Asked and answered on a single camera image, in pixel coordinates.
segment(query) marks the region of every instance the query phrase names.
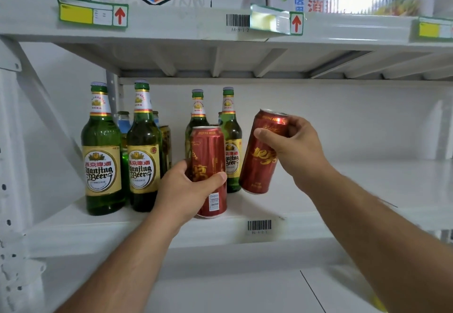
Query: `shelf barcode label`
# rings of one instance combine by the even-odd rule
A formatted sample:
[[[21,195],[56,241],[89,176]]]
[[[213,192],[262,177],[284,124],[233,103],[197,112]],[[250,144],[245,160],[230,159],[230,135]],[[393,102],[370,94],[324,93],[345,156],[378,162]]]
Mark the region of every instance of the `shelf barcode label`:
[[[209,211],[214,212],[219,210],[219,193],[209,195]]]
[[[252,220],[247,223],[248,231],[268,231],[272,229],[272,220]]]
[[[227,14],[227,27],[250,27],[250,15],[247,14]]]

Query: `bottle cap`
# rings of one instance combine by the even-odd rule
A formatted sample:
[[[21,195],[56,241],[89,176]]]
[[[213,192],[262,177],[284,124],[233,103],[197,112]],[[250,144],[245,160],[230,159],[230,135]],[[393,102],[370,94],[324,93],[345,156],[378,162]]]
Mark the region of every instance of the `bottle cap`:
[[[91,85],[98,85],[100,87],[106,87],[107,83],[104,83],[104,82],[91,82]]]
[[[148,84],[148,85],[150,84],[150,82],[148,82],[148,81],[145,80],[145,79],[138,79],[138,80],[136,80],[134,83],[145,83],[145,84]]]

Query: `red arrow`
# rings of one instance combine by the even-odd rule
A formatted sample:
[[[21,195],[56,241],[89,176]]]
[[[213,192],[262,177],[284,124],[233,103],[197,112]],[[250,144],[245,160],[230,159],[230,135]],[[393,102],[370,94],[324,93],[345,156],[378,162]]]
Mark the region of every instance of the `red arrow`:
[[[295,26],[294,26],[294,30],[295,30],[295,32],[297,33],[297,31],[299,30],[299,25],[302,24],[302,22],[301,22],[300,19],[299,19],[299,15],[296,15],[296,17],[294,18],[292,24],[295,25]]]
[[[118,17],[118,24],[121,25],[122,19],[123,19],[124,17],[126,17],[126,14],[124,13],[123,9],[120,7],[120,8],[116,11],[115,16]]]

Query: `gold can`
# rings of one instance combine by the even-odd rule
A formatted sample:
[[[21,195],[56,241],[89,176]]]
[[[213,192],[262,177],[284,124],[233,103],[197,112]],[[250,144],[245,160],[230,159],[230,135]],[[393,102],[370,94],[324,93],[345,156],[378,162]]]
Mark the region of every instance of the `gold can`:
[[[168,171],[172,167],[172,156],[171,156],[171,133],[168,125],[161,126],[160,131],[162,132],[162,153],[164,155],[164,167]]]

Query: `can lid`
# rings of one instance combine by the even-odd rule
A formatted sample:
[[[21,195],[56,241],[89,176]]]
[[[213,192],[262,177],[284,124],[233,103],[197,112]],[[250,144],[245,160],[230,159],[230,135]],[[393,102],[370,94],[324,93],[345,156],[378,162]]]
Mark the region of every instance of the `can lid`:
[[[107,83],[104,83],[104,82],[91,82],[91,85],[98,85],[100,87],[106,87]]]
[[[282,115],[282,116],[288,116],[289,115],[289,114],[286,114],[286,113],[282,113],[280,111],[272,111],[270,109],[260,109],[260,111],[264,111],[266,113],[275,114],[275,115]]]
[[[137,79],[134,83],[145,83],[145,84],[150,84],[150,82],[148,82],[147,80],[145,79]]]
[[[195,126],[194,130],[212,130],[215,128],[220,128],[219,125],[210,125],[210,126]]]

